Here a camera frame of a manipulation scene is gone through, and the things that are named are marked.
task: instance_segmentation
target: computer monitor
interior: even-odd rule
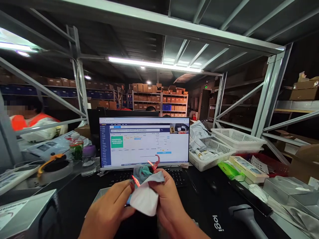
[[[101,170],[188,163],[189,118],[100,118]]]

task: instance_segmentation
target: ceiling light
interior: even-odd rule
[[[18,53],[21,56],[26,56],[26,57],[30,57],[30,55],[24,51],[16,51],[16,53]]]
[[[187,72],[197,72],[197,73],[202,72],[201,69],[173,66],[173,65],[164,65],[164,64],[153,63],[153,62],[129,60],[129,59],[123,59],[123,58],[116,58],[116,57],[109,57],[109,61],[116,62],[116,63],[122,63],[122,64],[149,66],[149,67],[154,67],[154,68],[163,68],[163,69],[170,69],[170,70],[177,70],[177,71],[187,71]]]
[[[10,50],[21,50],[21,51],[27,51],[27,52],[37,52],[36,50],[32,50],[32,48],[29,46],[11,44],[6,42],[0,42],[0,48],[10,49]]]

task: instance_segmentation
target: orange safety vest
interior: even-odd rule
[[[31,120],[29,126],[27,125],[26,120],[24,119],[24,117],[22,115],[14,116],[11,120],[11,125],[12,125],[12,128],[14,131],[18,131],[18,130],[22,130],[23,128],[28,128],[28,127],[34,126],[36,123],[38,123],[39,120],[44,119],[44,118],[51,118],[51,119],[54,119],[56,122],[60,122],[59,120],[57,120],[49,115],[46,115],[44,113],[40,113]]]

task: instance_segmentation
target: green sign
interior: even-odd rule
[[[123,136],[111,136],[111,148],[123,148]]]

